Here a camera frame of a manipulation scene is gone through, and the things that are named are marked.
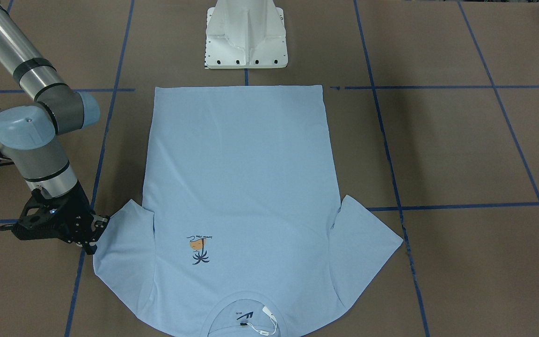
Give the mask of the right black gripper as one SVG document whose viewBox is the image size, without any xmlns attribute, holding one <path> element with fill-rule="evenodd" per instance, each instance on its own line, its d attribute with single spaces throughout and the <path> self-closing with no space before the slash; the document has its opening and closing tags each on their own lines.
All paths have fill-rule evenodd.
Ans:
<svg viewBox="0 0 539 337">
<path fill-rule="evenodd" d="M 84 253 L 96 253 L 97 241 L 110 217 L 97 215 L 83 186 L 77 182 L 66 194 L 51 199 L 34 189 L 11 232 L 20 240 L 60 239 L 75 243 Z"/>
</svg>

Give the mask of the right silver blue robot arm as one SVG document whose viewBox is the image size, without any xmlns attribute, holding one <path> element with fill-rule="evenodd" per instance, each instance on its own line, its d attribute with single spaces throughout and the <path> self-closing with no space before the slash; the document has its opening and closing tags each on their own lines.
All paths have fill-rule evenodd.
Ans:
<svg viewBox="0 0 539 337">
<path fill-rule="evenodd" d="M 30 190 L 17 220 L 0 225 L 19 240 L 58 239 L 94 255 L 109 222 L 92 208 L 59 137 L 99 121 L 92 94 L 73 90 L 0 2 L 0 63 L 29 100 L 0 108 L 0 164 Z"/>
</svg>

